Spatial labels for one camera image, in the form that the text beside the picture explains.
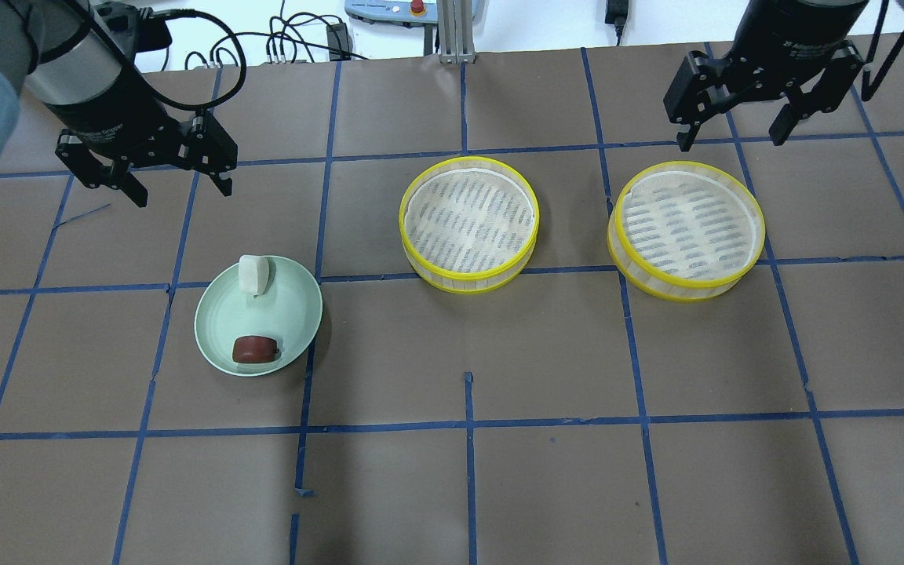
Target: dark red food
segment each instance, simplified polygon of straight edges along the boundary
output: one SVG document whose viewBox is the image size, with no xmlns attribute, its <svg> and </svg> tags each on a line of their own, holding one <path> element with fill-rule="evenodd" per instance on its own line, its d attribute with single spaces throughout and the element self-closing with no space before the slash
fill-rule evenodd
<svg viewBox="0 0 904 565">
<path fill-rule="evenodd" d="M 232 345 L 232 360 L 237 363 L 270 363 L 276 357 L 277 342 L 270 337 L 238 337 Z"/>
</svg>

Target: power adapter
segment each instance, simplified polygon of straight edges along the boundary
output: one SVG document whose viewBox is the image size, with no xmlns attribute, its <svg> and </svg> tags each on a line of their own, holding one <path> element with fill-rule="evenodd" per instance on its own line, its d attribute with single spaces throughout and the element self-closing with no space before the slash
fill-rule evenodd
<svg viewBox="0 0 904 565">
<path fill-rule="evenodd" d="M 330 60 L 351 60 L 351 35 L 347 23 L 326 26 L 326 46 L 330 47 Z"/>
</svg>

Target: electrical cable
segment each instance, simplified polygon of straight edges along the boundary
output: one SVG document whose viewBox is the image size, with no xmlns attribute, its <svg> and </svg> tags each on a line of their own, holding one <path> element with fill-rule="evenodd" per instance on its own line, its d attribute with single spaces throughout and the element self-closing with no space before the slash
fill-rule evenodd
<svg viewBox="0 0 904 565">
<path fill-rule="evenodd" d="M 295 32 L 295 36 L 298 37 L 299 42 L 304 43 L 305 54 L 309 55 L 309 62 L 315 62 L 315 58 L 312 57 L 312 49 L 309 49 L 308 43 L 305 43 L 305 38 L 302 37 L 302 33 L 300 31 L 298 31 L 298 28 L 295 27 L 294 25 L 291 25 L 290 23 L 288 23 L 288 21 L 286 21 L 286 19 L 284 19 L 284 18 L 280 18 L 279 16 L 272 16 L 272 17 L 270 17 L 270 20 L 267 21 L 267 26 L 270 28 L 270 32 L 272 34 L 274 33 L 274 20 L 281 22 L 281 28 L 282 28 L 281 33 L 283 33 L 284 35 L 287 35 L 288 28 L 292 28 L 292 30 Z M 281 39 L 281 42 L 282 42 L 281 55 L 283 56 L 284 55 L 284 43 L 283 43 L 284 38 L 283 37 Z M 295 53 L 292 53 L 292 55 L 291 55 L 291 62 L 295 62 L 295 60 L 297 60 L 297 58 L 298 58 L 298 46 L 296 46 L 294 43 L 292 43 L 292 46 L 295 47 Z"/>
<path fill-rule="evenodd" d="M 155 12 L 153 14 L 154 18 L 158 18 L 162 21 L 170 21 L 176 19 L 183 18 L 200 18 L 208 20 L 215 25 L 222 28 L 225 31 L 226 35 L 231 39 L 233 47 L 236 49 L 236 53 L 239 55 L 239 76 L 236 79 L 236 84 L 233 85 L 229 89 L 229 92 L 222 94 L 221 97 L 217 97 L 215 100 L 206 101 L 203 104 L 184 104 L 180 103 L 180 101 L 172 100 L 167 97 L 164 93 L 160 93 L 154 86 L 148 83 L 148 80 L 144 79 L 141 76 L 140 72 L 137 71 L 135 65 L 132 64 L 128 60 L 128 57 L 121 51 L 121 47 L 118 47 L 116 43 L 114 43 L 114 39 L 100 26 L 100 23 L 97 22 L 96 17 L 93 17 L 89 11 L 86 11 L 82 5 L 79 4 L 78 0 L 62 0 L 72 11 L 75 11 L 76 14 L 79 15 L 91 29 L 93 32 L 97 33 L 97 36 L 100 37 L 100 40 L 104 42 L 104 44 L 111 50 L 111 53 L 114 54 L 114 57 L 121 64 L 121 67 L 125 69 L 125 71 L 131 71 L 134 75 L 137 76 L 137 79 L 140 80 L 141 85 L 147 87 L 148 92 L 151 92 L 155 99 L 162 101 L 166 106 L 170 106 L 172 108 L 178 108 L 178 110 L 185 111 L 203 111 L 208 110 L 208 108 L 215 108 L 219 106 L 219 104 L 225 103 L 226 100 L 231 99 L 231 97 L 236 96 L 239 93 L 240 89 L 243 87 L 243 83 L 246 82 L 246 54 L 243 52 L 243 47 L 239 43 L 239 38 L 236 36 L 236 33 L 232 31 L 232 29 L 225 24 L 222 20 L 216 18 L 215 16 L 200 12 L 198 10 L 190 10 L 190 9 L 178 9 L 178 10 L 165 10 L 162 12 Z"/>
<path fill-rule="evenodd" d="M 191 57 L 193 57 L 194 55 L 200 57 L 201 64 L 205 65 L 205 67 L 208 67 L 208 60 L 206 60 L 204 55 L 198 53 L 198 51 L 191 51 L 190 53 L 187 53 L 187 56 L 184 58 L 184 71 L 190 71 Z"/>
<path fill-rule="evenodd" d="M 871 71 L 874 62 L 874 55 L 877 54 L 878 51 L 878 42 L 881 39 L 881 32 L 884 29 L 885 24 L 885 15 L 888 13 L 888 0 L 881 0 L 881 11 L 878 12 L 878 22 L 874 28 L 874 35 L 871 37 L 871 46 L 867 50 L 867 58 L 865 59 L 864 64 L 864 75 L 861 80 L 860 85 L 860 100 L 870 101 L 874 94 L 878 92 L 878 87 L 881 86 L 885 76 L 888 75 L 892 64 L 895 62 L 896 58 L 898 58 L 899 51 L 902 50 L 904 46 L 904 29 L 902 33 L 898 36 L 898 39 L 895 40 L 895 45 L 892 46 L 891 50 L 888 51 L 888 55 L 885 57 L 884 62 L 881 64 L 881 68 L 878 71 L 878 74 L 874 75 L 874 79 L 871 79 Z"/>
<path fill-rule="evenodd" d="M 340 49 L 341 57 L 344 56 L 344 43 L 341 42 L 341 35 L 340 35 L 340 33 L 337 33 L 337 29 L 334 29 L 333 27 L 331 27 L 333 25 L 330 24 L 329 21 L 326 21 L 326 18 L 324 18 L 323 16 L 313 14 L 312 12 L 295 12 L 295 14 L 291 14 L 290 16 L 288 16 L 288 19 L 286 20 L 287 24 L 291 25 L 291 20 L 298 18 L 298 16 L 306 16 L 306 17 L 312 18 L 312 20 L 322 21 L 323 25 L 326 25 L 326 29 L 329 30 L 331 33 L 334 33 L 334 39 L 337 40 L 337 45 L 341 47 L 341 49 Z"/>
<path fill-rule="evenodd" d="M 219 53 L 222 53 L 222 51 L 229 53 L 229 56 L 232 57 L 233 64 L 235 64 L 236 67 L 239 67 L 239 60 L 237 60 L 236 55 L 225 47 L 219 47 L 218 50 L 215 51 L 215 61 L 218 62 L 219 67 L 225 67 L 225 64 L 222 62 L 222 57 L 219 57 Z"/>
<path fill-rule="evenodd" d="M 236 33 L 236 36 L 238 36 L 238 37 L 243 37 L 243 36 L 247 36 L 247 35 L 259 35 L 261 37 L 280 37 L 281 33 L 280 32 L 274 33 L 273 35 L 272 35 L 272 33 L 265 33 L 265 32 L 261 32 L 261 31 L 240 31 L 239 33 Z M 215 46 L 212 47 L 212 53 L 214 53 L 214 50 L 218 46 L 221 46 L 222 42 L 226 42 L 226 40 L 229 40 L 229 36 L 222 37 L 222 39 L 219 39 L 218 42 L 215 42 Z M 299 40 L 293 39 L 291 37 L 286 37 L 286 41 L 292 42 L 292 43 L 299 43 L 299 44 L 302 44 L 302 43 L 308 44 L 309 47 L 315 47 L 317 49 L 325 49 L 327 51 L 330 51 L 330 53 L 348 55 L 348 57 L 358 58 L 358 60 L 367 60 L 367 58 L 369 58 L 369 57 L 365 57 L 363 55 L 359 55 L 358 53 L 352 53 L 352 51 L 345 51 L 343 49 L 337 49 L 337 48 L 329 47 L 329 46 L 321 46 L 319 43 L 299 42 Z"/>
</svg>

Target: mesh liner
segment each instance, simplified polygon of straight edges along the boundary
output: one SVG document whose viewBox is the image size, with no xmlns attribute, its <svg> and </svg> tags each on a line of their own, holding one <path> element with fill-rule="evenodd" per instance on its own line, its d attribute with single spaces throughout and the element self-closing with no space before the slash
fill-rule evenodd
<svg viewBox="0 0 904 565">
<path fill-rule="evenodd" d="M 761 244 L 756 221 L 731 189 L 684 171 L 655 173 L 632 186 L 621 222 L 645 261 L 683 279 L 734 275 Z"/>
<path fill-rule="evenodd" d="M 534 207 L 509 177 L 480 168 L 434 176 L 410 198 L 406 236 L 436 267 L 484 272 L 505 264 L 534 235 Z"/>
</svg>

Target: green plate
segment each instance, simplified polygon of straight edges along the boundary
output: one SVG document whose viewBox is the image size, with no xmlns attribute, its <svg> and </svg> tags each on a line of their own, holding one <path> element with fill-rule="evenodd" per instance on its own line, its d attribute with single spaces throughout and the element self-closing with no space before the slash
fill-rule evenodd
<svg viewBox="0 0 904 565">
<path fill-rule="evenodd" d="M 312 342 L 323 317 L 323 295 L 311 273 L 289 258 L 264 256 L 270 261 L 266 293 L 243 293 L 239 264 L 234 264 L 212 281 L 194 314 L 198 349 L 212 366 L 230 375 L 256 377 L 291 363 Z M 271 363 L 233 361 L 232 346 L 241 336 L 272 337 L 280 357 Z"/>
</svg>

